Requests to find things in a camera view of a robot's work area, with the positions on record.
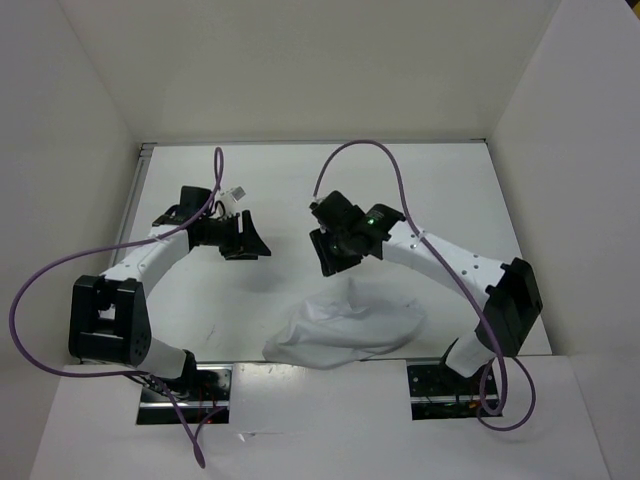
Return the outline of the white skirt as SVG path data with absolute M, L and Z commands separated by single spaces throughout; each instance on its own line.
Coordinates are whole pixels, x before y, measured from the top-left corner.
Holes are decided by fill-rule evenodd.
M 392 353 L 426 324 L 427 312 L 415 298 L 348 277 L 290 307 L 262 355 L 271 363 L 330 370 Z

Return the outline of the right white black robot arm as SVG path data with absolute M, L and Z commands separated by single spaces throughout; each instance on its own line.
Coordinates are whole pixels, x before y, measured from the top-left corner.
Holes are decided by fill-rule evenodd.
M 310 238 L 325 277 L 359 265 L 367 256 L 405 266 L 473 299 L 486 319 L 462 335 L 444 354 L 438 380 L 450 393 L 462 392 L 484 365 L 497 357 L 516 357 L 542 312 L 532 266 L 481 257 L 423 230 L 384 204 L 368 211 L 342 193 L 310 204 L 319 227 Z

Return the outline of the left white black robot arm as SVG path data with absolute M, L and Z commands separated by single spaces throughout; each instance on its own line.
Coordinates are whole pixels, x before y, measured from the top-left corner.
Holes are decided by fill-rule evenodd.
M 145 372 L 180 400 L 212 386 L 211 376 L 198 368 L 192 352 L 153 336 L 147 298 L 196 247 L 215 247 L 226 260 L 270 256 L 249 211 L 216 217 L 214 205 L 212 191 L 182 187 L 178 204 L 153 222 L 148 243 L 103 273 L 76 280 L 68 337 L 72 357 Z

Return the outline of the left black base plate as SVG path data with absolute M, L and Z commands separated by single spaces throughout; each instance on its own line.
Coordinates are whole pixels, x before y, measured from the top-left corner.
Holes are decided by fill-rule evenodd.
M 189 425 L 227 424 L 230 413 L 230 396 L 233 377 L 231 363 L 201 363 L 198 371 L 204 377 L 204 385 L 191 393 L 173 391 L 174 399 Z M 141 389 L 136 424 L 139 426 L 177 425 L 180 419 L 163 390 L 152 383 Z

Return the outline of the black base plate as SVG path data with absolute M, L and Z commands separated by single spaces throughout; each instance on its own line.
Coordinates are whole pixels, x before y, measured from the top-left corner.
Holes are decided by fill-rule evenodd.
M 191 393 L 173 391 L 174 399 L 189 425 L 227 424 L 230 413 L 230 396 L 233 377 L 231 363 L 201 363 L 198 371 L 204 377 L 204 385 Z M 177 425 L 180 419 L 163 390 L 152 383 L 141 389 L 136 424 L 139 426 Z
M 407 363 L 406 371 L 414 421 L 477 415 L 482 370 L 466 378 L 437 361 L 415 361 Z

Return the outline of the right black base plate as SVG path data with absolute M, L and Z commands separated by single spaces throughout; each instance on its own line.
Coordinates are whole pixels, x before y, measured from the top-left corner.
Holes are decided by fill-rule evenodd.
M 482 370 L 466 378 L 437 361 L 415 361 L 407 363 L 406 371 L 414 421 L 477 415 Z

